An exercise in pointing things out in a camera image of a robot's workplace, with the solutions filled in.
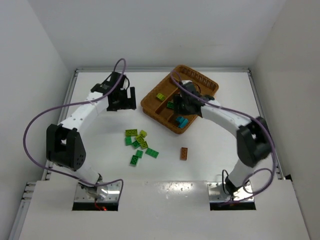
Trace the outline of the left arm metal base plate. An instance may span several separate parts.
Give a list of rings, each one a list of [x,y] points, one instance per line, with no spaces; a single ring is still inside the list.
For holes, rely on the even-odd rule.
[[[122,182],[117,181],[99,187],[89,187],[78,183],[75,189],[75,203],[116,203],[120,198]]]

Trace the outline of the small green lego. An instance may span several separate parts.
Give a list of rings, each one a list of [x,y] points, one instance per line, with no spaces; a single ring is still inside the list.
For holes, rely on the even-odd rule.
[[[132,146],[133,146],[134,149],[137,149],[140,146],[140,143],[138,141],[134,141],[132,143]]]

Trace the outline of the lime 2x3 lego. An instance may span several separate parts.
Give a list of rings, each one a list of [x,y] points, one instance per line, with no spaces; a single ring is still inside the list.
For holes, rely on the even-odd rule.
[[[163,101],[166,99],[166,96],[163,95],[162,93],[158,93],[158,94],[156,95],[156,98],[157,98],[158,100],[160,100],[160,101],[163,102]]]

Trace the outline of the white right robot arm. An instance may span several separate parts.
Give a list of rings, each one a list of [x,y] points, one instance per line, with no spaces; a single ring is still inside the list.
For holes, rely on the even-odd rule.
[[[175,113],[197,115],[212,121],[236,139],[238,160],[222,187],[226,194],[232,196],[247,183],[256,165],[272,152],[266,121],[262,117],[251,119],[232,109],[227,110],[213,96],[200,94],[190,80],[182,80],[177,84],[179,94],[173,97]]]

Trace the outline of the brown lego plate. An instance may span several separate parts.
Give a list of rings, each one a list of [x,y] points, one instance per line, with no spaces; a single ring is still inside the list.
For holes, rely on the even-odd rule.
[[[186,161],[188,159],[188,148],[182,147],[180,149],[180,160]]]

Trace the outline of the lime square lego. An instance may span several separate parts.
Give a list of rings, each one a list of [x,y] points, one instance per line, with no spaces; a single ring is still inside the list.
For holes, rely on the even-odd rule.
[[[148,146],[148,143],[146,141],[143,141],[141,144],[140,144],[141,148],[142,149],[147,149],[149,146]]]

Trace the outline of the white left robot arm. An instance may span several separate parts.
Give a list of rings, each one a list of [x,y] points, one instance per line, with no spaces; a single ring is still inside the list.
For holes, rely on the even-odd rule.
[[[100,199],[105,189],[102,176],[86,159],[82,135],[103,111],[135,110],[135,88],[126,75],[113,71],[90,90],[81,104],[59,124],[46,130],[46,158],[79,181],[87,194]]]

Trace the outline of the small teal square lego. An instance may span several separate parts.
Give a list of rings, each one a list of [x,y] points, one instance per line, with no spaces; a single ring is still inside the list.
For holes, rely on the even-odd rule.
[[[178,116],[175,120],[177,123],[181,124],[184,121],[184,117]]]

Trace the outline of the green 2x4 plate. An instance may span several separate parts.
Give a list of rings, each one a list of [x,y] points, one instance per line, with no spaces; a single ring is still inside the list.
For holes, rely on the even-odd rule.
[[[166,107],[169,109],[174,109],[174,103],[172,101],[168,101]]]

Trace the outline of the lime green 2x4 lego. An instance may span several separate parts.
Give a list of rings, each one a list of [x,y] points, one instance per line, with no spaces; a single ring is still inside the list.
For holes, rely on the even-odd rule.
[[[126,129],[125,130],[125,136],[126,137],[135,137],[138,135],[137,129]]]

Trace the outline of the small lime lego top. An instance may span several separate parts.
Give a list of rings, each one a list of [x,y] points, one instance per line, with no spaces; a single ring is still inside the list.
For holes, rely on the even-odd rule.
[[[139,133],[143,138],[145,138],[147,136],[147,132],[144,130],[141,130]]]

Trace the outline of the teal 2x4 lego brick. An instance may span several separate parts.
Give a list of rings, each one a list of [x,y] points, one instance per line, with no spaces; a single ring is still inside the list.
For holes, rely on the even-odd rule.
[[[187,124],[188,124],[189,120],[184,118],[183,121],[179,124],[179,128],[183,129]]]

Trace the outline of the green square lego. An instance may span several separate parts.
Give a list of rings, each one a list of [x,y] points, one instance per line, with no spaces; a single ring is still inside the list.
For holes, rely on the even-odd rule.
[[[143,157],[143,154],[144,152],[142,150],[137,150],[135,155],[141,159]]]
[[[132,137],[131,136],[126,136],[124,141],[125,141],[126,146],[132,145]]]

